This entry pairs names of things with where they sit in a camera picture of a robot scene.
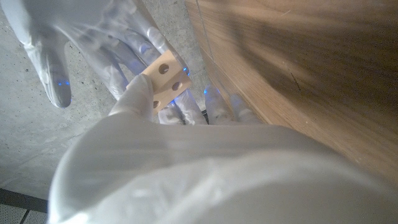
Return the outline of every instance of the hole in block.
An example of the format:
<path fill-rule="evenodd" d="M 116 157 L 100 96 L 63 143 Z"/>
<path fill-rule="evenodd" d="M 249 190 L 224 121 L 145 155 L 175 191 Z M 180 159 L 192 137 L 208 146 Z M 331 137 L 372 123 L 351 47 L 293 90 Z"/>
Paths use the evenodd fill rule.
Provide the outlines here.
<path fill-rule="evenodd" d="M 159 73 L 160 74 L 165 74 L 169 70 L 169 65 L 167 64 L 162 64 L 159 66 Z"/>
<path fill-rule="evenodd" d="M 176 82 L 174 83 L 174 85 L 172 86 L 173 91 L 178 90 L 179 88 L 181 88 L 182 83 L 181 82 Z"/>
<path fill-rule="evenodd" d="M 160 101 L 154 101 L 154 109 L 160 105 Z"/>

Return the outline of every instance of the hand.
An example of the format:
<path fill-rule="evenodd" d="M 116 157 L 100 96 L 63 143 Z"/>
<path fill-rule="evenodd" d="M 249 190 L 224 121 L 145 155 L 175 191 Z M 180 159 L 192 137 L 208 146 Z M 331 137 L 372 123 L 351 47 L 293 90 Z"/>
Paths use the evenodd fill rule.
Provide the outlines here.
<path fill-rule="evenodd" d="M 57 107 L 71 102 L 63 50 L 68 40 L 117 100 L 128 84 L 119 63 L 138 75 L 166 50 L 175 52 L 141 0 L 0 1 Z"/>
<path fill-rule="evenodd" d="M 154 93 L 149 77 L 138 75 L 127 86 L 127 90 L 109 115 L 123 112 L 132 113 L 150 121 L 152 120 L 153 100 Z M 210 85 L 206 88 L 205 100 L 209 124 L 262 123 L 238 95 L 232 95 L 230 98 L 234 116 L 229 112 L 228 106 L 215 87 Z M 189 90 L 185 90 L 176 97 L 158 113 L 158 116 L 161 124 L 207 124 Z"/>

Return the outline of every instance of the white protective suit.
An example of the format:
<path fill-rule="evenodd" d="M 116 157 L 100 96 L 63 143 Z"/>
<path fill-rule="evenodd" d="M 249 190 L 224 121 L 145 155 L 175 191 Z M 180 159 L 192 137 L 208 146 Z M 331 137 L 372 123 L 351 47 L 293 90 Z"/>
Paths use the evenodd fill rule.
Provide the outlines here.
<path fill-rule="evenodd" d="M 313 139 L 260 124 L 239 96 L 234 121 L 210 87 L 217 125 L 189 91 L 152 123 L 152 83 L 139 74 L 166 50 L 178 54 L 139 0 L 0 1 L 55 106 L 70 104 L 68 40 L 118 100 L 60 161 L 49 223 L 398 223 L 396 188 Z M 118 63 L 137 75 L 127 90 Z"/>
<path fill-rule="evenodd" d="M 238 96 L 232 121 L 217 90 L 206 92 L 209 122 L 220 125 L 199 116 L 195 126 L 155 124 L 150 80 L 133 79 L 62 158 L 49 223 L 398 223 L 398 191 L 384 180 L 296 131 L 259 124 Z M 180 95 L 161 123 L 181 121 L 171 115 L 181 103 L 194 100 Z"/>

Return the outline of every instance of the finger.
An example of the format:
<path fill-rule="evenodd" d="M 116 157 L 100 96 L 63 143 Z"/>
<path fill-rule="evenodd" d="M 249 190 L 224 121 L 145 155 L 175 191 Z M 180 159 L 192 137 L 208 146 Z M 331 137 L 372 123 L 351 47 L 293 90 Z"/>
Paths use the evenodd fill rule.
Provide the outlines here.
<path fill-rule="evenodd" d="M 141 36 L 149 40 L 150 43 L 162 54 L 169 50 L 170 44 L 167 42 L 166 38 L 158 30 L 155 21 L 150 15 L 149 11 L 145 7 L 142 1 L 129 1 L 132 5 L 126 6 L 130 10 L 126 22 L 128 22 L 129 27 L 137 31 Z"/>
<path fill-rule="evenodd" d="M 209 124 L 232 124 L 233 116 L 229 112 L 223 97 L 218 90 L 210 85 L 205 90 L 205 104 Z"/>
<path fill-rule="evenodd" d="M 231 102 L 234 117 L 237 121 L 251 124 L 262 124 L 262 121 L 248 108 L 247 104 L 245 104 L 239 95 L 233 94 L 229 100 Z"/>
<path fill-rule="evenodd" d="M 158 112 L 160 124 L 178 124 L 183 125 L 181 111 L 174 101 L 170 102 L 165 108 Z"/>
<path fill-rule="evenodd" d="M 110 51 L 115 54 L 119 61 L 124 64 L 133 75 L 139 75 L 145 70 L 146 66 L 124 42 L 119 41 Z"/>
<path fill-rule="evenodd" d="M 91 48 L 88 44 L 78 45 L 86 61 L 102 79 L 111 94 L 119 100 L 128 81 L 112 53 L 102 48 Z"/>
<path fill-rule="evenodd" d="M 140 74 L 131 80 L 127 90 L 113 106 L 109 115 L 125 112 L 152 121 L 153 102 L 152 82 L 147 75 Z"/>
<path fill-rule="evenodd" d="M 66 108 L 72 97 L 63 51 L 66 41 L 51 32 L 51 35 L 41 35 L 36 43 L 40 44 L 29 42 L 24 48 L 51 103 L 56 107 Z"/>
<path fill-rule="evenodd" d="M 149 66 L 157 58 L 160 57 L 160 52 L 150 42 L 148 42 L 142 35 L 133 30 L 127 30 L 124 36 L 125 43 L 133 50 L 133 52 Z"/>
<path fill-rule="evenodd" d="M 155 52 L 155 49 L 157 49 L 158 52 L 160 52 L 160 54 L 163 54 L 164 52 L 170 50 L 174 57 L 178 60 L 178 62 L 180 63 L 181 67 L 183 68 L 187 68 L 187 64 L 184 62 L 184 60 L 181 58 L 181 56 L 179 56 L 179 54 L 177 53 L 177 51 L 173 48 L 173 46 L 167 41 L 167 39 L 163 36 L 163 34 L 160 32 L 160 30 L 158 30 L 158 28 L 151 26 L 149 23 L 146 23 L 148 26 L 145 27 L 145 29 L 143 28 L 144 25 L 140 24 L 141 29 L 144 29 L 144 36 L 145 38 L 143 38 L 142 34 L 139 33 L 135 33 L 134 35 L 130 35 L 129 39 L 133 39 L 135 35 L 140 35 L 141 36 L 141 41 L 144 40 L 149 40 L 147 43 L 147 45 L 150 46 L 150 48 L 146 47 L 145 49 L 150 49 L 151 51 Z M 154 59 L 157 59 L 157 57 L 159 56 L 153 56 L 153 57 L 149 57 L 149 56 L 140 56 L 142 58 L 150 58 L 148 61 L 150 61 L 150 63 L 147 63 L 147 65 L 150 65 Z"/>
<path fill-rule="evenodd" d="M 199 106 L 197 105 L 189 89 L 185 90 L 178 97 L 176 97 L 174 102 L 180 109 L 182 119 L 185 121 L 185 124 L 207 124 L 205 117 L 202 115 Z"/>

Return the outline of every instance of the wooden surface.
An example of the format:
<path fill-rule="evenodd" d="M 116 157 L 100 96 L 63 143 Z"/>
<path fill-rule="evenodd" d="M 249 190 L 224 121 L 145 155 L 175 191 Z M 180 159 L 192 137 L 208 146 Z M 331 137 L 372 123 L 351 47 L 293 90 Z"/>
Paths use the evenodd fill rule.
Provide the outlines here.
<path fill-rule="evenodd" d="M 398 2 L 186 0 L 211 81 L 398 185 Z"/>

